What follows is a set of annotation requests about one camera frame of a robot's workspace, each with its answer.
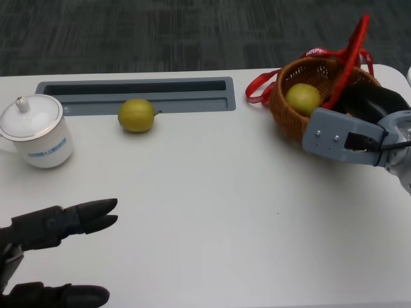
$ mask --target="woven basket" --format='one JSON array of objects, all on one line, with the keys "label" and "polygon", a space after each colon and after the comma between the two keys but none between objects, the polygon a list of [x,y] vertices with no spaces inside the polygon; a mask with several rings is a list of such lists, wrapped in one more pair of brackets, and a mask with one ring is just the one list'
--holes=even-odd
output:
[{"label": "woven basket", "polygon": [[[287,65],[277,77],[271,93],[270,109],[277,125],[287,136],[301,143],[302,136],[310,119],[294,111],[285,96],[297,83],[307,83],[316,87],[325,102],[334,90],[334,82],[343,69],[337,60],[329,58],[303,58]],[[371,82],[380,86],[378,81],[359,67],[354,67],[347,84]]]}]

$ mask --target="pear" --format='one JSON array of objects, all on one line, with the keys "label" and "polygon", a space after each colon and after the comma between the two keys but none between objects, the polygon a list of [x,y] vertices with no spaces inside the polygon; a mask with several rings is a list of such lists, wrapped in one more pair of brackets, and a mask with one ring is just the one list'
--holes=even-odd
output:
[{"label": "pear", "polygon": [[146,132],[154,123],[153,105],[145,99],[130,99],[118,110],[120,125],[129,132]]},{"label": "pear", "polygon": [[297,83],[288,90],[287,103],[300,115],[310,117],[313,111],[321,106],[320,91],[312,85]]}]

